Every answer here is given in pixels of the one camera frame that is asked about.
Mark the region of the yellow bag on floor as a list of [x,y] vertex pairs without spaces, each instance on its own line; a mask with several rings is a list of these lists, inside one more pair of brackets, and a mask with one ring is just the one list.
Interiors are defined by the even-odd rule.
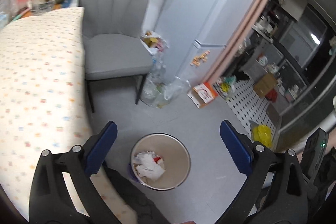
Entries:
[[251,137],[253,141],[259,141],[264,146],[272,147],[272,130],[264,124],[257,124],[254,121],[249,121],[251,126]]

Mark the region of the bag of items by fridge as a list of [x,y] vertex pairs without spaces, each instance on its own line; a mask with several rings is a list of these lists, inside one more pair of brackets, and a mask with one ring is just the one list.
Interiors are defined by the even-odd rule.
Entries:
[[151,56],[164,52],[169,48],[168,42],[154,31],[146,31],[141,34],[140,38],[141,43]]

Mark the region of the plastic bag on floor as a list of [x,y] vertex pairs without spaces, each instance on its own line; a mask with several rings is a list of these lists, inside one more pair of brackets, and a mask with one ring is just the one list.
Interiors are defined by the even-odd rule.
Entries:
[[150,76],[145,81],[141,100],[147,106],[161,109],[191,87],[188,80],[179,77],[175,77],[173,82],[168,84],[160,83],[158,80]]

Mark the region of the grey upholstered chair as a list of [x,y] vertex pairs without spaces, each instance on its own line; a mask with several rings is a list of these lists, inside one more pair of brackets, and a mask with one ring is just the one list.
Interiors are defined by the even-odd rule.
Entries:
[[153,67],[141,40],[149,0],[80,0],[84,7],[82,41],[85,50],[85,82],[90,107],[91,83],[124,77],[140,77],[136,100]]

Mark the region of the orange white cardboard box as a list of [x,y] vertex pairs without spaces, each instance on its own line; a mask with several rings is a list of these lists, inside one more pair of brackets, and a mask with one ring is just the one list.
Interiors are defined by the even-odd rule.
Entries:
[[192,100],[197,108],[202,108],[213,102],[217,96],[217,91],[209,83],[202,83],[187,92],[187,96]]

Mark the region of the brown cardboard box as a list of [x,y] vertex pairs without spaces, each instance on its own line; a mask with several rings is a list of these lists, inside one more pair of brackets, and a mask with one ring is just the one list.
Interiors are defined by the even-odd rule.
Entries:
[[277,79],[272,73],[267,73],[253,86],[253,90],[260,98],[264,98],[276,85]]

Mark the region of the white refrigerator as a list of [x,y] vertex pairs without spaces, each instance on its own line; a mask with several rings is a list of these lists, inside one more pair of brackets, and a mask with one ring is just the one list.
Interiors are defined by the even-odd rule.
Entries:
[[203,82],[254,0],[165,0],[155,32],[167,43],[163,79]]

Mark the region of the floral cream tablecloth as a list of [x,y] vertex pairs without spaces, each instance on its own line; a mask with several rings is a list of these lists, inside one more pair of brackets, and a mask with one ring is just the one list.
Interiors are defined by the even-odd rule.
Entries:
[[85,106],[82,7],[1,30],[1,187],[24,219],[42,151],[69,151],[93,134]]

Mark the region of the white tissue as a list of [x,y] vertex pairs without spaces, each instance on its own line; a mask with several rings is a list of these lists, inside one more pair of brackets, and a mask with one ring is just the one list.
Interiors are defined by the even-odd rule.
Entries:
[[140,152],[133,157],[136,174],[146,183],[157,181],[165,173],[165,162],[154,151]]

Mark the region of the white trash bin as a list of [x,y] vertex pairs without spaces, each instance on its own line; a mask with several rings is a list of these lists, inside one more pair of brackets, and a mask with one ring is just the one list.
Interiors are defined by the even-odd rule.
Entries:
[[149,134],[133,146],[128,167],[135,182],[157,191],[172,190],[187,179],[191,158],[185,145],[169,134]]

